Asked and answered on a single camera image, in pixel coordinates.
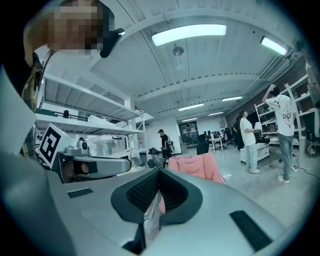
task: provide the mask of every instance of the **pink jacket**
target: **pink jacket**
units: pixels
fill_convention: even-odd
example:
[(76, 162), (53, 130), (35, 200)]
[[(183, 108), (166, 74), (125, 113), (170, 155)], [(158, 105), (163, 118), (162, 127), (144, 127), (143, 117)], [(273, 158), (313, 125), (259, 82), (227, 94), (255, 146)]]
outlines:
[[(169, 158), (168, 169), (224, 184), (215, 157), (212, 153), (189, 157), (171, 157)], [(161, 199), (159, 208), (161, 212), (165, 213), (163, 198)]]

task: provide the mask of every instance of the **storage rack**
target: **storage rack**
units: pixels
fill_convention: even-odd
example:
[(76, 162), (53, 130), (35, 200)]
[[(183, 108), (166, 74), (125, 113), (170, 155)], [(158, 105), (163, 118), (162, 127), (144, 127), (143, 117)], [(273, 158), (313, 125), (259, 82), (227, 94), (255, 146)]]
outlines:
[[(44, 74), (45, 83), (42, 103), (72, 109), (91, 115), (98, 115), (125, 123), (125, 127), (118, 127), (112, 123), (92, 123), (83, 120), (67, 119), (61, 116), (36, 114), (35, 126), (39, 131), (45, 131), (50, 123), (57, 126), (67, 134), (73, 135), (119, 135), (126, 136), (127, 147), (130, 147), (131, 139), (135, 134), (146, 136), (145, 119), (143, 114), (115, 102), (92, 90), (81, 87), (75, 83)], [(128, 121), (142, 117), (142, 123), (137, 129), (128, 128)], [(146, 152), (145, 148), (135, 148), (132, 151), (123, 151), (108, 155), (108, 158), (130, 157), (133, 154)]]
[[(297, 127), (295, 128), (294, 132), (298, 133), (298, 136), (301, 137), (302, 136), (302, 132), (306, 130), (306, 128), (303, 126), (303, 120), (302, 120), (302, 116), (304, 115), (308, 115), (311, 113), (315, 112), (315, 109), (311, 109), (305, 112), (302, 112), (302, 107), (301, 107), (301, 101), (308, 99), (310, 97), (310, 94), (308, 92), (303, 93), (300, 97), (297, 94), (296, 89), (302, 85), (305, 85), (306, 83), (308, 83), (308, 76), (304, 75), (302, 78), (300, 78), (298, 81), (296, 81), (294, 84), (292, 85), (288, 85), (287, 83), (284, 85), (285, 89), (283, 91), (280, 92), (280, 94), (288, 94), (288, 96), (291, 98), (292, 102), (295, 105), (295, 108), (297, 109), (297, 116), (296, 116), (296, 123), (297, 123)], [(263, 102), (259, 105), (254, 104), (255, 107), (255, 111), (257, 113), (259, 122), (262, 124), (262, 127), (266, 126), (267, 131), (263, 131), (262, 134), (263, 135), (269, 135), (271, 136), (277, 136), (278, 133), (276, 131), (269, 131), (268, 127), (270, 124), (275, 124), (277, 125), (277, 121), (274, 117), (274, 120), (269, 120), (267, 119), (270, 118), (272, 115), (274, 116), (275, 111), (274, 110), (269, 110), (267, 112), (261, 112), (261, 107), (264, 107), (266, 104)], [(277, 142), (274, 141), (270, 141), (269, 144), (278, 144)]]

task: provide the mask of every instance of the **white cart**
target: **white cart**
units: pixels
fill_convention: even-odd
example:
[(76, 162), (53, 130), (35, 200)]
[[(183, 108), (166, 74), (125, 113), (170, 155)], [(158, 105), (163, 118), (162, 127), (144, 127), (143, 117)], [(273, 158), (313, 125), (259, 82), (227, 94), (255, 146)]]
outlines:
[[(269, 144), (257, 143), (256, 149), (258, 150), (258, 161), (270, 156)], [(246, 149), (245, 148), (242, 148), (240, 150), (240, 159), (241, 159), (241, 163), (246, 162)]]

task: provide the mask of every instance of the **gray floor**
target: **gray floor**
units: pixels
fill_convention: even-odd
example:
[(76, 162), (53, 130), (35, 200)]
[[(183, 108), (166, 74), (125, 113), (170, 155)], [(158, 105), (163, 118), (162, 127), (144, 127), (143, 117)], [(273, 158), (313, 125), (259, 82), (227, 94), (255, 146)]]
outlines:
[[(297, 172), (292, 172), (289, 184), (279, 182), (277, 177), (282, 174), (282, 164), (277, 161), (280, 158), (280, 151), (277, 147), (270, 149), (270, 157), (258, 162), (257, 168), (260, 170), (260, 174), (251, 174), (246, 171), (246, 164), (241, 163), (240, 152), (233, 145), (223, 151), (216, 150), (215, 153), (210, 147), (209, 151), (214, 154), (220, 173), (228, 186), (237, 189), (261, 205), (286, 228), (289, 228), (310, 210), (318, 192), (320, 180), (298, 169)], [(196, 149), (190, 148), (186, 154), (177, 157), (196, 154)], [(319, 160), (320, 155), (314, 158), (300, 156), (298, 161), (300, 167), (320, 177)], [(296, 157), (294, 157), (292, 165), (297, 165)]]

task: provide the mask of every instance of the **white metal shelf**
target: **white metal shelf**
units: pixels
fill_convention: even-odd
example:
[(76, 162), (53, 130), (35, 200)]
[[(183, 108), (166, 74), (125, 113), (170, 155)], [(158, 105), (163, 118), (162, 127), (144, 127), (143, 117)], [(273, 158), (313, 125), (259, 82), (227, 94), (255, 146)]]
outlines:
[(315, 111), (316, 111), (315, 109), (312, 109), (312, 110), (309, 110), (309, 111), (306, 111), (306, 112), (303, 112), (303, 113), (299, 113), (299, 117), (307, 115), (307, 114), (310, 114), (310, 113), (313, 113)]
[(78, 121), (66, 119), (63, 117), (56, 117), (45, 114), (35, 114), (37, 120), (35, 126), (38, 130), (46, 130), (51, 123), (57, 126), (68, 134), (82, 134), (82, 135), (133, 135), (144, 133), (143, 130), (134, 130), (125, 127), (111, 126), (107, 124), (96, 124), (92, 122)]
[(263, 132), (262, 135), (264, 134), (278, 134), (277, 131), (266, 131), (266, 132)]
[[(288, 85), (288, 84), (285, 84), (285, 89), (283, 91), (280, 92), (280, 94), (289, 94), (288, 96), (291, 98), (292, 102), (294, 102), (295, 104), (297, 102), (300, 102), (308, 97), (310, 97), (310, 94), (309, 93), (306, 93), (304, 94), (303, 96), (299, 97), (299, 98), (294, 98), (294, 95), (292, 93), (292, 90), (298, 88), (299, 86), (301, 85), (304, 85), (305, 82), (308, 80), (308, 76), (307, 75), (304, 75), (302, 78), (300, 78), (298, 81), (296, 81), (295, 83), (293, 83), (292, 85)], [(261, 103), (259, 105), (254, 105), (255, 106), (255, 111), (258, 115), (258, 119), (259, 119), (259, 122), (261, 122), (261, 119), (260, 117), (262, 116), (265, 116), (265, 115), (268, 115), (270, 113), (273, 113), (274, 110), (270, 110), (268, 112), (265, 112), (265, 113), (262, 113), (260, 114), (259, 111), (258, 111), (258, 108), (263, 106), (265, 103)], [(307, 114), (310, 114), (310, 113), (313, 113), (315, 110), (312, 109), (312, 110), (309, 110), (307, 112), (304, 112), (304, 113), (299, 113), (297, 115), (297, 126), (298, 128), (296, 128), (294, 130), (294, 132), (298, 132), (299, 133), (299, 137), (302, 136), (302, 131), (305, 131), (306, 128), (305, 127), (302, 127), (302, 124), (301, 124), (301, 119), (300, 117), (301, 116), (304, 116), (304, 115), (307, 115)], [(268, 124), (273, 124), (273, 123), (277, 123), (277, 121), (265, 121), (264, 123), (262, 123), (262, 125), (268, 125)], [(263, 132), (262, 133), (263, 135), (276, 135), (277, 132)]]
[(270, 113), (272, 113), (272, 112), (275, 112), (275, 111), (274, 111), (274, 110), (270, 110), (270, 111), (268, 111), (268, 112), (259, 114), (259, 117), (262, 117), (262, 116), (264, 116), (264, 115), (270, 114)]
[(290, 90), (295, 89), (296, 87), (299, 87), (301, 85), (303, 85), (303, 83), (308, 80), (308, 75), (304, 75), (303, 77), (301, 77), (298, 81), (296, 81), (294, 84), (290, 85)]
[(269, 124), (273, 124), (273, 123), (276, 123), (276, 122), (277, 122), (277, 120), (267, 121), (267, 122), (262, 123), (262, 125), (263, 125), (263, 126), (264, 126), (264, 125), (269, 125)]
[(44, 103), (120, 121), (141, 117), (129, 107), (100, 95), (105, 91), (102, 88), (96, 88), (95, 92), (48, 73), (43, 77), (46, 79)]
[[(288, 89), (284, 89), (283, 91), (280, 92), (280, 94), (286, 94), (288, 92)], [(256, 108), (262, 107), (263, 105), (265, 105), (266, 103), (262, 102), (259, 105), (256, 105)]]
[[(279, 141), (270, 141), (269, 145), (279, 145)], [(299, 146), (299, 143), (293, 143), (294, 146)]]
[(134, 150), (131, 150), (131, 151), (123, 151), (123, 152), (113, 153), (111, 155), (106, 155), (104, 157), (106, 157), (106, 158), (124, 158), (124, 157), (131, 156), (133, 154), (143, 153), (143, 152), (146, 152), (146, 151), (147, 151), (146, 148), (139, 148), (139, 149), (134, 149)]
[(308, 98), (308, 97), (310, 97), (310, 93), (309, 93), (309, 92), (306, 93), (306, 94), (304, 94), (304, 95), (301, 96), (300, 98), (297, 98), (297, 99), (295, 100), (295, 102), (300, 102), (300, 101), (302, 101), (302, 100), (304, 100), (304, 99), (306, 99), (306, 98)]

